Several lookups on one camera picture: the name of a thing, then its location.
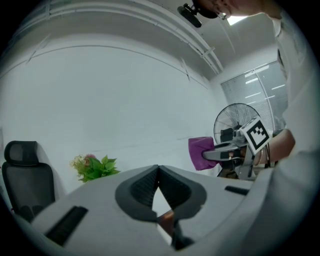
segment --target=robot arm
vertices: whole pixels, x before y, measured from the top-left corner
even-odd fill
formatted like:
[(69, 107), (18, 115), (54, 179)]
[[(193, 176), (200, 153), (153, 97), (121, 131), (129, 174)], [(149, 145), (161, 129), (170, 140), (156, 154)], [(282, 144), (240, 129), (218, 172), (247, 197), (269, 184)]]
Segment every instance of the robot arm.
[(233, 139), (215, 146), (215, 150), (202, 153), (203, 158), (221, 162), (223, 168), (234, 170), (240, 180), (252, 180), (255, 155), (271, 140), (260, 117), (255, 117), (239, 130), (233, 132)]

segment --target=person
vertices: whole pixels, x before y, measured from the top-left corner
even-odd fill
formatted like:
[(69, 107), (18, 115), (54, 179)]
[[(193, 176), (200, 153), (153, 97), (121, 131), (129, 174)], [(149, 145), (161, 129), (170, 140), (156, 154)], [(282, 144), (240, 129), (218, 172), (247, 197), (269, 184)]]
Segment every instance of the person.
[[(320, 147), (320, 69), (304, 35), (291, 17), (273, 0), (192, 0), (201, 14), (214, 12), (217, 17), (253, 16), (264, 13), (273, 22), (278, 46), (278, 62), (286, 79), (288, 109), (283, 117), (286, 128), (270, 143), (270, 162), (288, 157), (292, 152), (314, 151)], [(266, 164), (266, 150), (260, 151), (254, 165)], [(160, 226), (171, 236), (174, 212), (159, 217)]]
[[(254, 16), (264, 13), (274, 26), (278, 46), (278, 62), (286, 79), (288, 106), (294, 102), (306, 84), (306, 78), (318, 67), (307, 40), (290, 16), (273, 0), (193, 0), (194, 7), (201, 12), (214, 12), (225, 20), (230, 16)], [(296, 140), (290, 127), (286, 127), (270, 143), (270, 162), (277, 162), (290, 155)], [(253, 164), (266, 164), (267, 152), (261, 150)]]

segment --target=window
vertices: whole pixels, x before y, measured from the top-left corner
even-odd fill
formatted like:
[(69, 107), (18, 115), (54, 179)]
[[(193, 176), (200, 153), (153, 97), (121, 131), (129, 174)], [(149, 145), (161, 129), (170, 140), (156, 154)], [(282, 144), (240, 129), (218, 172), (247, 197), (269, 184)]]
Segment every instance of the window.
[(255, 68), (223, 83), (228, 104), (245, 103), (260, 115), (268, 132), (285, 128), (283, 113), (288, 107), (286, 80), (279, 63)]

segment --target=white ceiling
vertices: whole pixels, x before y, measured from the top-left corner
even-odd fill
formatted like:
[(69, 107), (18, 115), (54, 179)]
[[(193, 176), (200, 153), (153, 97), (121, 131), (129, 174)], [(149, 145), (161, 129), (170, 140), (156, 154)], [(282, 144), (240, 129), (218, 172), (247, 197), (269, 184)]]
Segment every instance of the white ceiling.
[[(192, 0), (149, 0), (176, 14), (190, 24), (177, 11), (179, 6)], [(259, 14), (248, 17), (230, 26), (226, 20), (208, 19), (198, 14), (202, 23), (201, 28), (195, 28), (209, 46), (215, 47), (215, 54), (225, 67), (232, 61), (265, 48), (275, 43), (272, 21), (265, 15)]]

